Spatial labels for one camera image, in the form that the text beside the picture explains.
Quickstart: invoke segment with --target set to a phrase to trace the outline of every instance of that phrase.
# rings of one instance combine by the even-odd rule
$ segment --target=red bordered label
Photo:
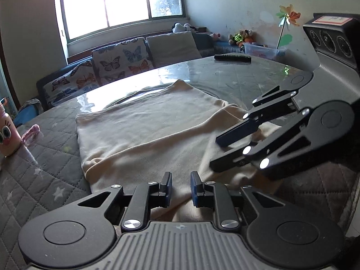
[[[316,19],[315,21],[313,21],[313,23],[330,24],[330,25],[344,25],[345,23],[349,22],[350,20],[352,20],[352,18],[337,17],[337,16],[322,16],[322,17]]]

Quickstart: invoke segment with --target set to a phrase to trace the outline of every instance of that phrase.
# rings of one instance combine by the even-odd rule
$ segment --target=folded cloth
[[[177,214],[177,220],[187,220],[186,216],[201,219],[196,212],[187,214],[186,210],[190,207],[186,203],[191,198],[191,171],[198,171],[203,181],[221,181],[231,189],[249,183],[256,173],[251,165],[223,173],[214,173],[209,168],[210,160],[222,152],[215,144],[216,135],[239,123],[245,113],[236,105],[178,80],[156,94],[92,114],[80,114],[76,124],[85,178],[92,192],[112,184],[131,190],[141,182],[160,181],[164,172],[170,171],[171,206],[153,209],[152,217],[184,205],[183,217]],[[263,124],[252,137],[260,140],[277,128]],[[236,145],[249,140],[250,136]],[[258,187],[274,190],[274,184],[268,180],[259,183]]]

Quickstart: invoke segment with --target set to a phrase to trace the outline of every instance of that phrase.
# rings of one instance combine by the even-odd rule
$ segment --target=butterfly print cushion
[[[126,40],[92,52],[102,85],[153,69],[148,57],[143,37]]]
[[[44,86],[49,106],[56,106],[63,99],[78,96],[99,87],[91,60],[77,65],[70,72]]]

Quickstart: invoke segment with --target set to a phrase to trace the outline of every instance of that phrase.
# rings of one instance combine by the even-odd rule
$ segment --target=butterfly
[[[134,59],[135,61],[140,61],[143,58],[143,56],[141,55],[141,46],[138,46],[134,52],[130,52],[127,49],[123,49],[122,51],[124,52],[127,60],[130,63],[133,63]]]
[[[76,89],[67,88],[64,91],[58,93],[53,102],[57,103],[58,101],[68,97],[69,95],[71,95],[74,92],[76,92]]]
[[[84,91],[84,92],[89,92],[89,91],[91,91],[91,90],[94,90],[94,89],[96,89],[96,88],[98,88],[99,86],[97,85],[97,84],[91,84],[91,85],[89,85],[89,86],[85,86],[82,90]]]
[[[77,65],[70,73],[70,77],[74,76],[75,73],[81,68],[81,67],[92,67],[92,63],[91,61],[86,61],[84,63],[81,63],[79,65]]]
[[[144,60],[140,66],[129,66],[130,71],[133,75],[143,73],[143,71],[148,71],[150,69],[149,63],[147,60]]]
[[[69,83],[70,83],[70,81],[68,79],[66,79],[66,77],[61,77],[59,79],[56,79],[53,82],[53,90],[52,91],[57,89],[60,85],[65,85],[65,84],[69,84]]]
[[[114,82],[117,81],[119,79],[125,78],[125,71],[122,71],[117,77],[115,76],[104,76],[105,80],[107,82]]]
[[[110,61],[100,61],[100,64],[104,67],[105,71],[111,71],[111,69],[120,68],[120,56],[116,57],[114,60],[110,59]]]
[[[103,48],[98,49],[97,52],[98,52],[99,54],[103,54],[103,53],[105,53],[105,52],[112,51],[114,48],[115,48],[114,45],[112,45],[112,46],[107,46],[107,47],[103,47]]]
[[[78,89],[81,89],[86,84],[86,82],[96,82],[94,74],[89,73],[89,76],[87,78],[84,75],[83,78],[79,78],[78,80],[76,80]]]

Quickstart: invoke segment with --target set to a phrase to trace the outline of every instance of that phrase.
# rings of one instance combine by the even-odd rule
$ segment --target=cartoon face
[[[11,138],[11,131],[9,128],[11,126],[11,124],[8,121],[6,121],[5,124],[6,125],[3,126],[0,131],[0,144],[1,145],[9,145],[10,138]]]

